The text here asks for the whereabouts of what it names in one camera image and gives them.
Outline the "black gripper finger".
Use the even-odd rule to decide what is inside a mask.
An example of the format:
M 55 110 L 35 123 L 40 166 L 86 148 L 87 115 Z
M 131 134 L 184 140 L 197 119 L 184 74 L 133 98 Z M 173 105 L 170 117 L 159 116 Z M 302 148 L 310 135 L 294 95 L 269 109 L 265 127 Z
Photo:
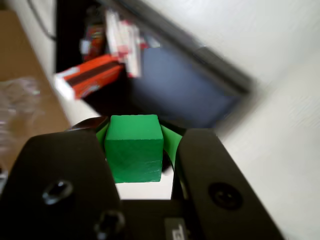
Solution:
M 0 197 L 3 240 L 120 240 L 120 198 L 96 132 L 30 138 Z
M 161 128 L 193 240 L 281 240 L 283 235 L 213 130 Z

